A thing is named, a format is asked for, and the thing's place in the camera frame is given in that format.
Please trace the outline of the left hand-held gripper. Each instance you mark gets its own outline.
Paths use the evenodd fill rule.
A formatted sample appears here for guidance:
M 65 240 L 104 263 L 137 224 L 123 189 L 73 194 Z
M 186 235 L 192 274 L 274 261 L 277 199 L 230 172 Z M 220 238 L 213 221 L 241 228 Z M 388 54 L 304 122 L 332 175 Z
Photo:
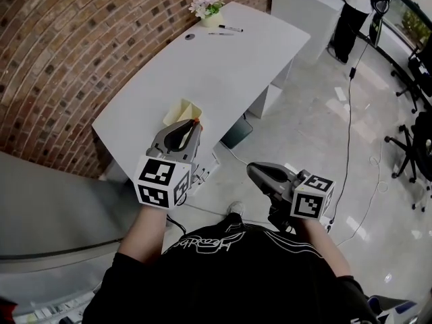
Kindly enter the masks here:
M 201 132 L 202 125 L 197 119 L 185 119 L 157 133 L 134 174 L 139 203 L 165 210 L 179 205 L 192 185 Z

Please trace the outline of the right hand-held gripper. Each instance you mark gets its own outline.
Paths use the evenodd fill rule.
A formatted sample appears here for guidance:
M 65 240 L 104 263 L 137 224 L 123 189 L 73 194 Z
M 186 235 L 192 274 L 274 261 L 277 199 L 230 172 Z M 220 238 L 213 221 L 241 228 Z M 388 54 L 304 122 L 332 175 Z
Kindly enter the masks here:
M 272 198 L 268 220 L 279 231 L 286 231 L 294 218 L 320 220 L 331 204 L 335 182 L 306 170 L 293 178 L 283 165 L 252 162 L 246 172 L 259 190 Z

